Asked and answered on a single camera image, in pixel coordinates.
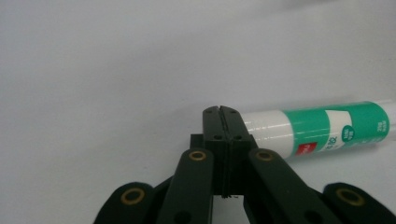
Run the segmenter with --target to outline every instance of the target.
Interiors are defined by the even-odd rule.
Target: red logo
[[[298,146],[296,155],[304,155],[315,150],[318,143],[305,143]]]

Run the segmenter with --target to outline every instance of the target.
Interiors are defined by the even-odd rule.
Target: white glue stick
[[[259,147],[282,158],[376,143],[396,134],[392,101],[272,110],[242,114],[242,119]]]

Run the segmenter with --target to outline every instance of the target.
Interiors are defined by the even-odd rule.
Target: glue stick cap
[[[396,141],[396,103],[392,100],[376,101],[377,105],[387,113],[389,119],[389,133],[388,140]]]

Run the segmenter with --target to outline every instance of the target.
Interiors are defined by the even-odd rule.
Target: green label
[[[379,142],[389,132],[387,114],[371,102],[283,112],[293,129],[293,155]]]
[[[352,128],[352,126],[346,125],[343,128],[341,135],[343,136],[343,142],[350,142],[353,139],[353,136],[355,135],[355,130]]]

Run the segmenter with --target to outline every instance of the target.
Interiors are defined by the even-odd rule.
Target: white backdrop
[[[201,112],[396,99],[396,1],[0,2],[0,223],[92,223],[172,175]],[[396,213],[396,143],[290,160]],[[248,223],[242,199],[213,223]]]

